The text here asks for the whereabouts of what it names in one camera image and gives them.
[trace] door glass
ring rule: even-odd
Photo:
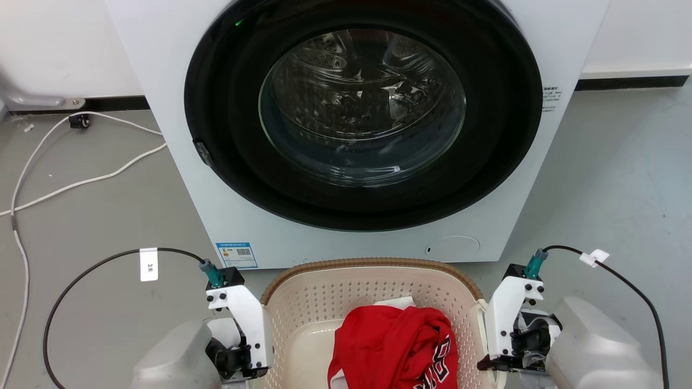
[[[433,49],[386,30],[307,40],[270,70],[264,132],[288,161],[335,185],[377,187],[420,173],[457,138],[462,83]]]

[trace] product label sticker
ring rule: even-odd
[[[238,269],[256,269],[257,261],[253,248],[245,243],[217,243],[217,249],[224,267],[237,267]]]
[[[543,87],[543,112],[555,112],[562,99],[560,87]]]

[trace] basket rim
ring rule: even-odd
[[[341,260],[327,260],[319,262],[311,262],[306,264],[300,264],[293,266],[289,269],[284,270],[279,276],[277,276],[264,290],[260,302],[262,305],[267,306],[271,296],[274,294],[276,289],[281,286],[284,282],[292,277],[295,277],[302,273],[308,273],[310,271],[319,271],[327,269],[339,269],[339,268],[349,268],[349,267],[412,267],[418,269],[432,269],[437,271],[442,271],[447,273],[457,280],[459,280],[466,288],[471,292],[476,301],[483,299],[483,293],[476,283],[470,279],[466,274],[463,274],[457,268],[438,261],[431,260],[418,260],[412,258],[397,258],[397,257],[362,257],[362,258],[347,258]]]

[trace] white wall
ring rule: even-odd
[[[692,1],[611,0],[582,78],[692,74]]]
[[[689,0],[612,0],[585,77],[692,73],[691,15]],[[0,66],[30,93],[143,94],[103,0],[4,1]]]
[[[0,66],[34,94],[143,94],[103,0],[3,1]]]

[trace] red clothing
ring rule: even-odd
[[[456,389],[458,361],[449,320],[437,309],[371,305],[336,330],[327,381],[343,369],[349,389]]]

